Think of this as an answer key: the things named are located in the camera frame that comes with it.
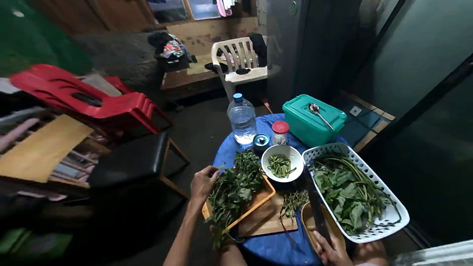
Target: red lid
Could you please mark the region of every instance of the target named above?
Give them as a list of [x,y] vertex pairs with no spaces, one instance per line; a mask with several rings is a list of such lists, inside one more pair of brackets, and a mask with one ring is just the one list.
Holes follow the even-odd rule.
[[289,131],[289,124],[284,121],[274,122],[272,130],[277,134],[286,134]]

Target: small blue container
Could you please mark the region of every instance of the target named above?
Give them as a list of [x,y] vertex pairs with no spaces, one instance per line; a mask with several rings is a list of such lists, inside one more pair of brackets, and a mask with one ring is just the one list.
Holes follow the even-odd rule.
[[269,137],[266,134],[258,134],[253,138],[253,150],[262,153],[269,148]]

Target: white plastic chair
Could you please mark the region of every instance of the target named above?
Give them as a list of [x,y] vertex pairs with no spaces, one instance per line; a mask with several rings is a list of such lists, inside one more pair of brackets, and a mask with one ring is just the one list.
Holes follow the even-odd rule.
[[[227,47],[230,50],[230,54],[233,57],[234,63],[231,62],[230,54],[227,51]],[[217,50],[221,49],[227,60],[228,71],[222,72],[220,63],[217,57]],[[227,92],[228,100],[233,101],[233,94],[235,93],[235,86],[237,84],[257,81],[268,78],[268,67],[258,67],[256,53],[253,50],[253,42],[249,37],[243,37],[233,40],[227,40],[223,42],[214,43],[212,46],[212,63],[217,69],[220,79],[222,80],[223,87]],[[245,75],[238,75],[235,71],[240,68],[251,68],[251,71]]]

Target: blue tablecloth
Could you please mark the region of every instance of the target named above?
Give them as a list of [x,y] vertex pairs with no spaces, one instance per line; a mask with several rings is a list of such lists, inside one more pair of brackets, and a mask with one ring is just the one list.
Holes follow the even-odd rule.
[[[256,129],[258,134],[264,133],[272,137],[271,126],[276,121],[284,121],[284,114],[264,115],[256,118]],[[336,137],[333,142],[346,141],[341,137]],[[301,154],[308,149],[299,139],[288,133],[288,143],[296,148]],[[244,151],[245,147],[238,144],[230,133],[223,141],[222,145],[215,155],[213,165],[221,167],[224,163],[225,168],[233,166],[235,153]],[[309,239],[302,228],[300,212],[296,212],[296,220],[298,230],[289,232],[289,235],[298,244],[295,246],[284,232],[255,236],[247,238],[243,243],[243,247],[253,254],[264,258],[268,261],[283,265],[322,265],[322,262],[312,249]]]

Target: glass window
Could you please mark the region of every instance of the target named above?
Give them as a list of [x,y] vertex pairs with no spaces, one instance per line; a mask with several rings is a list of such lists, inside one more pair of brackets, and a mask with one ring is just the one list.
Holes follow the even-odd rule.
[[188,0],[194,19],[219,18],[219,10],[212,0]]
[[182,0],[148,0],[148,3],[159,23],[188,19]]

